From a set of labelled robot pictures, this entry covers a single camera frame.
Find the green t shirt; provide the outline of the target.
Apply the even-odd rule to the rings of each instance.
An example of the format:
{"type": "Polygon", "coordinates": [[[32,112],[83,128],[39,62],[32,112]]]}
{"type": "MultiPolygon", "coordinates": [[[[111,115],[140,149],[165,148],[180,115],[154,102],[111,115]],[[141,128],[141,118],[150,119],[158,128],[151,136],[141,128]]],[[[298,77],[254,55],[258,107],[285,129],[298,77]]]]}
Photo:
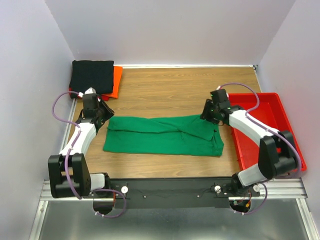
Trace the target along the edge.
{"type": "Polygon", "coordinates": [[[109,120],[103,151],[126,154],[220,157],[219,127],[197,115],[109,120]]]}

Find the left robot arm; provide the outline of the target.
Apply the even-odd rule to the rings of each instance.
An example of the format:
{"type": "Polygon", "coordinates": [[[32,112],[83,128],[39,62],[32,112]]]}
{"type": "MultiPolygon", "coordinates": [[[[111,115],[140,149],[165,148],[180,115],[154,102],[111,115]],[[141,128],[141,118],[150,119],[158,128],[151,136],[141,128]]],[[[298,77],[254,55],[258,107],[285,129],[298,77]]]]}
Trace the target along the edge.
{"type": "Polygon", "coordinates": [[[51,113],[57,120],[75,126],[72,137],[57,155],[48,159],[50,192],[53,198],[76,197],[82,199],[95,192],[104,198],[110,194],[107,173],[89,173],[85,155],[99,129],[114,116],[114,111],[102,96],[90,87],[84,93],[68,91],[82,99],[82,110],[77,121],[64,120],[55,114],[56,99],[51,113]]]}

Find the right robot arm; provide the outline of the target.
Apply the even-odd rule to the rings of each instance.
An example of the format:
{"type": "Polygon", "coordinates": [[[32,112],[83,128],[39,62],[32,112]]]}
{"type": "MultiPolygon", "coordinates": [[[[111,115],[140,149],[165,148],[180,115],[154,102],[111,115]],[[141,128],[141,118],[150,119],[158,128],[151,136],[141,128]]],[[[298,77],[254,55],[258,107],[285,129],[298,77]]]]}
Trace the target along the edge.
{"type": "Polygon", "coordinates": [[[213,124],[226,124],[242,132],[259,147],[257,163],[232,175],[229,189],[234,195],[243,195],[259,182],[301,170],[302,162],[293,134],[270,127],[243,107],[231,105],[225,89],[217,88],[210,93],[200,118],[213,124]]]}

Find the folded red t shirt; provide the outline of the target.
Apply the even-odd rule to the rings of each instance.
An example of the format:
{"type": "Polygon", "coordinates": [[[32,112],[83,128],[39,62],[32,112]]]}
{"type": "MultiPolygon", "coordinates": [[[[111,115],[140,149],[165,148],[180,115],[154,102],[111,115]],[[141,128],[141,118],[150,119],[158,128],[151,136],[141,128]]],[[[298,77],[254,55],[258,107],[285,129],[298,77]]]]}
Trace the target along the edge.
{"type": "MultiPolygon", "coordinates": [[[[82,90],[82,91],[74,91],[72,90],[71,88],[68,89],[68,94],[70,96],[71,99],[82,99],[80,97],[78,97],[78,93],[79,92],[84,92],[85,90],[82,90]]],[[[102,95],[99,95],[98,96],[98,99],[99,100],[104,100],[104,101],[108,101],[109,100],[109,96],[106,96],[105,94],[102,94],[102,95]]]]}

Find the folded black t shirt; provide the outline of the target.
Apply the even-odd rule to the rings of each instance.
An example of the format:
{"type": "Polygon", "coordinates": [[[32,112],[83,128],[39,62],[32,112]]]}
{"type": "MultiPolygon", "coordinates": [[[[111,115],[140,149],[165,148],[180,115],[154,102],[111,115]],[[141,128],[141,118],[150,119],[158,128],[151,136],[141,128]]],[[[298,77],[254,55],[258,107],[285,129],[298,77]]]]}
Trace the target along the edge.
{"type": "Polygon", "coordinates": [[[84,93],[93,88],[97,94],[110,94],[114,87],[113,60],[74,60],[69,90],[84,93]]]}

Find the folded orange t shirt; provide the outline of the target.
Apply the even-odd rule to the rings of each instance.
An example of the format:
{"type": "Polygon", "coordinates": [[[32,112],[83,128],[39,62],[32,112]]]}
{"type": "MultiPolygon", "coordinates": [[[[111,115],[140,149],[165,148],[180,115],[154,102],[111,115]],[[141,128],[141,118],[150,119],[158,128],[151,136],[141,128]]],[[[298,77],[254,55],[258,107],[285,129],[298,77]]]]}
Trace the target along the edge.
{"type": "Polygon", "coordinates": [[[109,98],[117,99],[119,95],[119,87],[122,79],[123,67],[122,66],[114,66],[113,71],[113,90],[112,93],[107,94],[109,98]]]}

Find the red plastic bin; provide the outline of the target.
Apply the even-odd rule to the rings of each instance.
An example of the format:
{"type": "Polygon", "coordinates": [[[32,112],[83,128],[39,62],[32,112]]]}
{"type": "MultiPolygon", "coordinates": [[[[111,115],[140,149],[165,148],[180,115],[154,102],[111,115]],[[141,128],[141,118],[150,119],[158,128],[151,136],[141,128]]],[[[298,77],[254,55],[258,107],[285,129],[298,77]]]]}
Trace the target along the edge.
{"type": "MultiPolygon", "coordinates": [[[[274,92],[258,93],[257,95],[259,106],[250,114],[272,128],[293,133],[279,95],[274,92]]],[[[254,107],[257,103],[256,97],[252,93],[230,93],[229,101],[231,105],[239,105],[245,110],[254,107]]],[[[244,170],[256,164],[259,155],[258,145],[235,128],[232,129],[232,137],[240,169],[244,170]]]]}

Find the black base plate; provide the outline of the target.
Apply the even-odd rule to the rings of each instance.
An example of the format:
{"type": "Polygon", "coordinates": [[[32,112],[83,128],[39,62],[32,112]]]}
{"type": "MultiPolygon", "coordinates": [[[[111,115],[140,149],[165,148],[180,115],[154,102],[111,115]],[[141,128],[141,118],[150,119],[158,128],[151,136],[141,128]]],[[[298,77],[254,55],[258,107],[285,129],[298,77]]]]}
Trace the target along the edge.
{"type": "Polygon", "coordinates": [[[231,177],[112,178],[109,187],[93,191],[93,209],[104,217],[113,209],[231,208],[248,213],[260,196],[257,184],[240,195],[230,191],[231,177]]]}

